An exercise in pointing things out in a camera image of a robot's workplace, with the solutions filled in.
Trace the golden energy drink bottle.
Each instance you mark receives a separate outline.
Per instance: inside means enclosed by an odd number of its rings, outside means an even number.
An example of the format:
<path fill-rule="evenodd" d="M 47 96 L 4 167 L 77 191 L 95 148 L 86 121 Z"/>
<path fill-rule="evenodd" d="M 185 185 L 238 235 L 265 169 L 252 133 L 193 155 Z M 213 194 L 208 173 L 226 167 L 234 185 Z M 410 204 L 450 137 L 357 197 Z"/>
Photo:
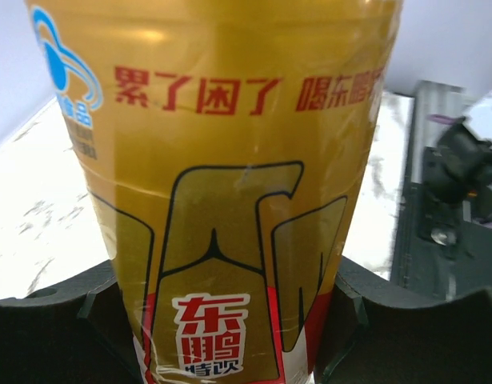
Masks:
<path fill-rule="evenodd" d="M 400 1 L 29 1 L 145 383 L 306 383 Z"/>

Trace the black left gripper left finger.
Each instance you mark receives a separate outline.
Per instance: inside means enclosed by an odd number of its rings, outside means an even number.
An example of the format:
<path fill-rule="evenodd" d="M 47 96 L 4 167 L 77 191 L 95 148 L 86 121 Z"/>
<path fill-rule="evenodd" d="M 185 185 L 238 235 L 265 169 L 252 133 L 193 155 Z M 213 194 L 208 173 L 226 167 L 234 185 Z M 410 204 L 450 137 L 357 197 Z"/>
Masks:
<path fill-rule="evenodd" d="M 113 269 L 103 262 L 0 300 L 0 383 L 140 383 Z"/>

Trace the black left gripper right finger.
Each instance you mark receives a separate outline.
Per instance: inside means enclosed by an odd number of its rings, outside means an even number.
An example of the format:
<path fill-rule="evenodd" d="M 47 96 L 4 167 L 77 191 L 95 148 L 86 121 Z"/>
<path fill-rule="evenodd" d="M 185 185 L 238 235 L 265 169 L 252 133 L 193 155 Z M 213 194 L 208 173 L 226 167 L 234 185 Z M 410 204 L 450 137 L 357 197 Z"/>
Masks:
<path fill-rule="evenodd" d="M 492 383 L 492 288 L 436 302 L 343 258 L 318 383 Z"/>

